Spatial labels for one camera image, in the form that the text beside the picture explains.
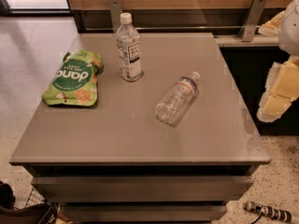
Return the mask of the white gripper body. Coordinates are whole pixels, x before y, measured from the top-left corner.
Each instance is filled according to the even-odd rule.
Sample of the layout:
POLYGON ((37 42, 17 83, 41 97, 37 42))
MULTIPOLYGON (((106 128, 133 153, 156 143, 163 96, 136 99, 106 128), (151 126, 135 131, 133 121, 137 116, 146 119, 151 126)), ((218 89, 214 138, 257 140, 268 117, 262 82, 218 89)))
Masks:
POLYGON ((278 29, 279 47, 290 55, 299 55, 299 0, 292 0, 278 29))

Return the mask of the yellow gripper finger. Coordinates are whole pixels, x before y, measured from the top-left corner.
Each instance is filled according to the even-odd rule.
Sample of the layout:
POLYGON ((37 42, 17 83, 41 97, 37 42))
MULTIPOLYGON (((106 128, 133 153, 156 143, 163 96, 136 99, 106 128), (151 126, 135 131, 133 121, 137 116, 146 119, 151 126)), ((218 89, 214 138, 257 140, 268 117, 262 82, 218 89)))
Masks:
POLYGON ((284 11, 279 12, 274 18, 262 24, 258 29, 258 33, 265 36, 278 36, 278 31, 283 16, 284 11))
POLYGON ((292 55, 285 63, 273 63, 270 68, 256 116, 259 121, 274 122, 298 98, 299 57, 292 55))

